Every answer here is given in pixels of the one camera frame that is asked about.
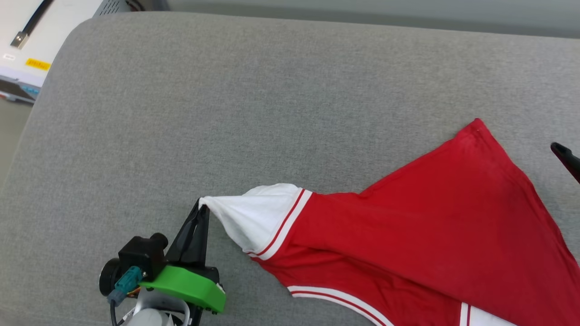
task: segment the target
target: red stripe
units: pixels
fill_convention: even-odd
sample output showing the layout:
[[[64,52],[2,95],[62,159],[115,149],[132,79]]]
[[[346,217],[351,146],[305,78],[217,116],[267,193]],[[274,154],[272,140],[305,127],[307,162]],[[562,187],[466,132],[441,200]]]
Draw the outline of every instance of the red stripe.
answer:
[[[316,295],[322,295],[322,296],[327,296],[327,297],[329,297],[329,298],[336,299],[336,300],[339,300],[339,301],[342,301],[342,302],[348,303],[349,305],[351,305],[351,306],[353,306],[353,307],[356,307],[357,309],[360,309],[361,311],[363,311],[363,312],[364,312],[364,313],[366,313],[367,315],[371,316],[371,317],[372,317],[374,320],[376,320],[376,321],[377,321],[379,324],[381,324],[381,325],[383,325],[383,326],[387,326],[387,325],[385,325],[385,324],[384,324],[382,321],[380,321],[380,319],[378,319],[378,318],[377,318],[375,315],[373,315],[373,314],[371,314],[370,312],[368,312],[366,309],[364,309],[364,308],[362,308],[362,307],[359,307],[359,306],[355,305],[354,303],[352,303],[352,302],[350,302],[350,301],[348,301],[348,300],[345,300],[345,299],[343,299],[343,298],[339,298],[339,297],[337,297],[337,296],[333,296],[333,295],[330,295],[330,294],[319,293],[319,292],[311,292],[311,291],[294,291],[294,292],[290,292],[290,293],[291,293],[291,294],[304,293],[304,294],[316,294]]]
[[[290,215],[292,214],[292,212],[294,211],[294,209],[296,208],[296,206],[298,205],[298,202],[300,201],[300,198],[302,198],[302,194],[304,193],[304,189],[302,189],[302,191],[300,192],[300,195],[298,195],[298,199],[296,200],[296,202],[294,203],[294,206],[292,206],[292,209],[290,209],[290,212],[288,212],[288,214],[286,215],[286,217],[284,218],[284,221],[282,222],[282,225],[280,226],[280,228],[278,229],[278,232],[276,232],[276,235],[274,236],[274,238],[272,239],[272,242],[270,242],[270,244],[268,245],[268,247],[266,247],[266,249],[260,251],[260,253],[257,253],[256,255],[263,255],[266,251],[268,251],[268,249],[270,249],[270,247],[272,247],[272,245],[274,244],[274,242],[276,241],[276,238],[278,237],[278,235],[280,234],[280,231],[282,231],[282,228],[284,227],[284,224],[286,224],[286,221],[288,220],[288,218],[290,217]]]
[[[469,326],[469,315],[471,315],[471,305],[467,306],[467,326]]]

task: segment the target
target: yellow label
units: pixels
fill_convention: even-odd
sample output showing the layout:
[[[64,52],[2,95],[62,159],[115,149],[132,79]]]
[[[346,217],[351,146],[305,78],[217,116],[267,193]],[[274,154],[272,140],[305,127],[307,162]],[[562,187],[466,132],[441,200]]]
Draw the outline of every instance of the yellow label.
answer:
[[[26,65],[30,66],[30,67],[34,67],[36,69],[47,70],[47,71],[50,68],[50,63],[43,62],[40,60],[34,60],[34,59],[29,59],[28,61],[26,61]]]

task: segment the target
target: vent grille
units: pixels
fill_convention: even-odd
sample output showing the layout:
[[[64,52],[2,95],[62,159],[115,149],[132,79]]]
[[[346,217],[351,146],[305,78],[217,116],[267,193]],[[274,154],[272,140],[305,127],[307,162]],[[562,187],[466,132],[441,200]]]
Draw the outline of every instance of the vent grille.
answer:
[[[120,3],[121,3],[120,0],[108,0],[106,2],[103,2],[103,8],[99,13],[99,16],[116,13],[117,11],[119,11]]]

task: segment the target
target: white sleeve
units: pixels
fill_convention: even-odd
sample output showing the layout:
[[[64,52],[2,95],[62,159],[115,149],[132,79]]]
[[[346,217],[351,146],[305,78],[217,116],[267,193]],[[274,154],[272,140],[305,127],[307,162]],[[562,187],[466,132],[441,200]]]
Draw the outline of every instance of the white sleeve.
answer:
[[[259,186],[240,196],[202,197],[226,233],[246,253],[264,250],[300,197],[289,183]]]

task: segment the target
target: red fabric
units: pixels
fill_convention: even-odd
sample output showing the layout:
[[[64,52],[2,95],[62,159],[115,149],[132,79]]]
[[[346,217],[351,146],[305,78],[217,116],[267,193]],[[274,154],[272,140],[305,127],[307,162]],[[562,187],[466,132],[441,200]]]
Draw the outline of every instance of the red fabric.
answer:
[[[254,260],[395,326],[457,326],[461,302],[518,326],[580,325],[578,264],[479,119],[361,194],[312,194],[276,254]]]

